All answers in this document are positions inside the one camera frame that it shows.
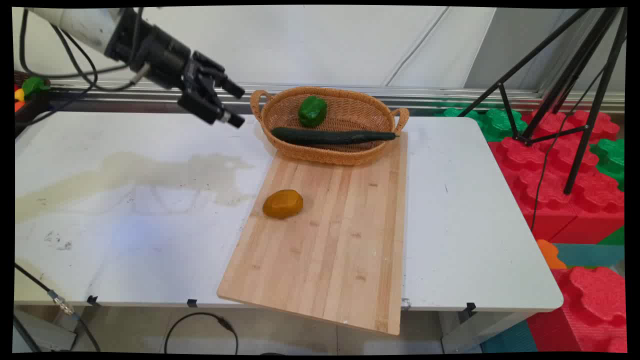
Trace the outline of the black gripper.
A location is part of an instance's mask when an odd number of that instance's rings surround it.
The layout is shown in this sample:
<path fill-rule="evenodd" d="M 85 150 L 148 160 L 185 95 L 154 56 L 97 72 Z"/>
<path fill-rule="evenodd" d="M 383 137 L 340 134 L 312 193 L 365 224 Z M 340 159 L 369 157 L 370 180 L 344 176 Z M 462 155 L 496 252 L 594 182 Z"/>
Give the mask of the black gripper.
<path fill-rule="evenodd" d="M 231 80 L 221 64 L 193 51 L 157 25 L 144 23 L 137 36 L 131 61 L 134 73 L 131 84 L 147 79 L 163 89 L 180 89 L 178 105 L 208 125 L 222 122 L 237 129 L 242 127 L 245 119 L 226 109 L 216 89 L 238 100 L 246 91 Z"/>

